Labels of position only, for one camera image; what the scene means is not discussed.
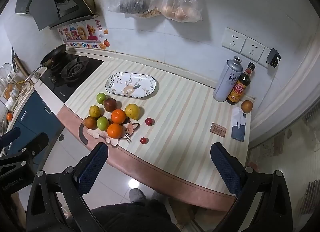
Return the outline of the dark red apple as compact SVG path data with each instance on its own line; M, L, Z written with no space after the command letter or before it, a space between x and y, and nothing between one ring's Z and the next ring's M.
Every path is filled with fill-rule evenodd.
M107 112L113 112L117 108L117 101L113 98L107 98L104 100L103 106Z

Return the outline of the dish rack with items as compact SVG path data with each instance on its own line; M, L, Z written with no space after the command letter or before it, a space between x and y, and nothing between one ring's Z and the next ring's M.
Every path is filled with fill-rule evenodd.
M13 121L14 111L32 88L31 81L26 81L27 70L24 69L14 48L11 49L11 63L1 66L1 129L2 132Z

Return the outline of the red cherry tomato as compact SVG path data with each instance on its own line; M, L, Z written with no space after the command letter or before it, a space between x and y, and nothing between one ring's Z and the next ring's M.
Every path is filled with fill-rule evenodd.
M148 125L148 126L152 126L152 125L153 125L153 119L151 119L151 118L146 118L145 123L146 123L146 125Z
M142 138L140 139L140 142L141 142L142 144L146 144L146 143L148 142L148 139L145 138L145 137L142 137Z

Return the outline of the small brown card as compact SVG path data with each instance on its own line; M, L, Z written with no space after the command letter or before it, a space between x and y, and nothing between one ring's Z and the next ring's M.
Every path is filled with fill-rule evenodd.
M216 123L212 123L211 128L210 128L210 132L213 134L216 134L220 137L225 138L227 128L224 126L218 125Z

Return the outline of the white wall socket left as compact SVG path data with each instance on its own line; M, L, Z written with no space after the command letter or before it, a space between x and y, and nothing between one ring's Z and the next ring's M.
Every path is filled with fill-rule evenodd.
M225 28L221 45L231 51L236 53L240 53L244 43L246 40L246 36L242 33L239 33L233 29Z

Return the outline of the white wall socket right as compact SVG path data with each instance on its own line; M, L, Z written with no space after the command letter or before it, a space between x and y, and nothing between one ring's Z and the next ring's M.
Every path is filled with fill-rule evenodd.
M258 62L260 59L263 51L265 49L265 46L261 43L257 42L256 40L247 37L244 43L244 46L241 50L241 55Z

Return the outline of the black gas stove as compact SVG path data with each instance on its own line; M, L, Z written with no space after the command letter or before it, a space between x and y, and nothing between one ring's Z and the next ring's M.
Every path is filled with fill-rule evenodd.
M40 79L65 103L103 61L68 53L61 54L60 58L60 62L47 69Z

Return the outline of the brownish orange fruit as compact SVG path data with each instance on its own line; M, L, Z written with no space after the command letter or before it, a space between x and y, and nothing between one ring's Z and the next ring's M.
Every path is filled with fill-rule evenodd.
M97 128L97 118L88 116L84 119L83 124L87 129L95 130Z

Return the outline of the yellow lemon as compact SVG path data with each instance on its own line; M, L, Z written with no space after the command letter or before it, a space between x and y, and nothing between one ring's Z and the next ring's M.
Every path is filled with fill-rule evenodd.
M129 104L125 108L125 114L130 119L138 120L140 116L140 108L136 104Z
M99 118L101 115L100 107L93 105L89 108L89 116L92 118Z

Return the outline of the green apple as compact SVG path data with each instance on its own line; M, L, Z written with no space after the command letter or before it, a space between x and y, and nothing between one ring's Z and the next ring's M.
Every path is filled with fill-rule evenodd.
M97 119L97 128L101 131L106 131L109 126L109 121L105 116Z
M97 103L103 105L104 101L106 100L106 94L102 92L98 93L96 96L96 100Z

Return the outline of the dark soy sauce bottle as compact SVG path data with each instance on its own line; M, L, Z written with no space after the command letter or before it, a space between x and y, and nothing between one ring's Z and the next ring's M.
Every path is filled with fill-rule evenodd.
M255 69L255 64L250 62L246 68L246 70L240 74L239 79L235 83L232 88L230 94L228 95L226 101L231 104L237 104L242 96L244 95L244 91L246 87L251 83L251 75Z

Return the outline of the grey metal can bottle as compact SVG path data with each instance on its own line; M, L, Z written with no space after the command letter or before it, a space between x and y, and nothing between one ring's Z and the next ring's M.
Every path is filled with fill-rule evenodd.
M238 56L226 61L223 71L219 77L213 98L218 102L224 102L234 87L236 81L239 79L243 71L241 65L242 60Z

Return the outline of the black frying pan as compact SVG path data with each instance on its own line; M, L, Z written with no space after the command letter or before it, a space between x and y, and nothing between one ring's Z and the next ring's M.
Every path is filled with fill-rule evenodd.
M36 68L26 79L28 81L33 77L33 75L41 68L52 68L60 63L60 61L65 57L66 54L66 45L61 44L56 47L54 50L49 52L40 62L40 66Z

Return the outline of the orange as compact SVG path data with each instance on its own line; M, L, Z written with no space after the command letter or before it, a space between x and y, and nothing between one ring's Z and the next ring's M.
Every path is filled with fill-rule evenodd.
M122 136L122 126L117 123L112 123L107 128L107 134L110 138L119 139Z
M127 116L122 109L115 109L111 113L111 120L113 123L121 125L125 122L126 118Z

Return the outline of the floral oval ceramic plate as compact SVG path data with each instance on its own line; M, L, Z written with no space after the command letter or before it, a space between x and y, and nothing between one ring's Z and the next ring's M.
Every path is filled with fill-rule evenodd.
M115 73L105 83L108 93L136 99L151 95L156 86L157 82L152 76L131 72Z

